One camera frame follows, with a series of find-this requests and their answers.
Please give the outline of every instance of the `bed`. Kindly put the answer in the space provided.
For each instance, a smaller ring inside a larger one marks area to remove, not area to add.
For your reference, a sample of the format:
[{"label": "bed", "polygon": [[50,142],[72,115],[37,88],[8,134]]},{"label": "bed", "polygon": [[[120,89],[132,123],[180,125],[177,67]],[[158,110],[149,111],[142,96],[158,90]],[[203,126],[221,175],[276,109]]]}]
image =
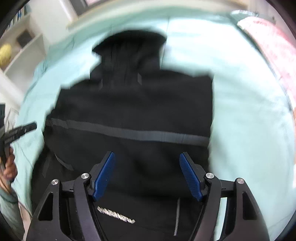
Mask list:
[{"label": "bed", "polygon": [[[19,170],[13,188],[22,205],[31,211],[33,166],[44,145],[45,116],[54,107],[59,90],[89,77],[100,61],[92,48],[106,36],[146,29],[168,37],[161,53],[163,69],[213,76],[211,171],[220,179],[246,180],[274,240],[296,207],[292,107],[269,63],[236,23],[229,14],[163,7],[93,23],[52,46],[35,70],[16,123],[38,123],[36,131],[13,144]],[[225,206],[222,199],[216,239]]]}]

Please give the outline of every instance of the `human hand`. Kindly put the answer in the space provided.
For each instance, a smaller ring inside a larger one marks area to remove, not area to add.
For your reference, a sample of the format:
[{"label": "human hand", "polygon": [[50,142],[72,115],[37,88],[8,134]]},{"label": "human hand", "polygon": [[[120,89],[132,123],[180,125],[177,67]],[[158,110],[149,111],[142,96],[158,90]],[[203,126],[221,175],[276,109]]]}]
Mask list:
[{"label": "human hand", "polygon": [[[17,176],[17,167],[15,165],[15,156],[13,154],[13,148],[9,148],[9,156],[7,157],[7,161],[5,164],[5,170],[3,173],[3,177],[6,180],[12,181]],[[9,187],[5,185],[5,180],[0,179],[0,187],[6,191],[9,192]]]}]

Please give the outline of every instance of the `white shelf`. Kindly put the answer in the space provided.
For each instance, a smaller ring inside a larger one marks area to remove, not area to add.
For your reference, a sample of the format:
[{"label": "white shelf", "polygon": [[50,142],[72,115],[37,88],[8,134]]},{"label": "white shelf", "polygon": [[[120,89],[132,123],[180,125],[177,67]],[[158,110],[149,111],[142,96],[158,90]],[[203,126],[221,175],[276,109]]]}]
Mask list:
[{"label": "white shelf", "polygon": [[28,28],[29,20],[30,14],[27,14],[7,30],[0,38],[0,46],[5,43],[14,44],[16,38]]},{"label": "white shelf", "polygon": [[39,34],[15,56],[4,74],[25,93],[32,81],[36,66],[45,55],[43,36]]}]

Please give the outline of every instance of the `yellow ball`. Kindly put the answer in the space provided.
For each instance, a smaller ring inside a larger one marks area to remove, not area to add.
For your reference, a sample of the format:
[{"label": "yellow ball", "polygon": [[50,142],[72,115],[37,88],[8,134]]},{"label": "yellow ball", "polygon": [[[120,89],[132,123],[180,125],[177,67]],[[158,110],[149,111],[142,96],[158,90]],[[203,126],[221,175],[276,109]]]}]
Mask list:
[{"label": "yellow ball", "polygon": [[10,62],[12,47],[10,44],[4,44],[0,48],[0,66],[7,65]]}]

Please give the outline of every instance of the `metal screw head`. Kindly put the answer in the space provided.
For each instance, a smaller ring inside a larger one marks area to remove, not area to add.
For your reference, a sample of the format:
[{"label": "metal screw head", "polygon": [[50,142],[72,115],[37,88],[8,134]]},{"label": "metal screw head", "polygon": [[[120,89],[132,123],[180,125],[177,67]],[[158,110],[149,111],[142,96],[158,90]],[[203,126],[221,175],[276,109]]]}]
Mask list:
[{"label": "metal screw head", "polygon": [[244,184],[244,180],[243,180],[242,178],[238,178],[238,179],[237,179],[237,182],[238,182],[239,184]]},{"label": "metal screw head", "polygon": [[208,172],[206,175],[205,175],[208,179],[213,179],[214,178],[214,174]]},{"label": "metal screw head", "polygon": [[81,175],[81,178],[82,179],[87,179],[89,177],[89,174],[88,173],[84,173]]},{"label": "metal screw head", "polygon": [[52,180],[52,185],[56,185],[56,184],[58,184],[59,183],[59,180],[58,179],[54,179],[54,180]]}]

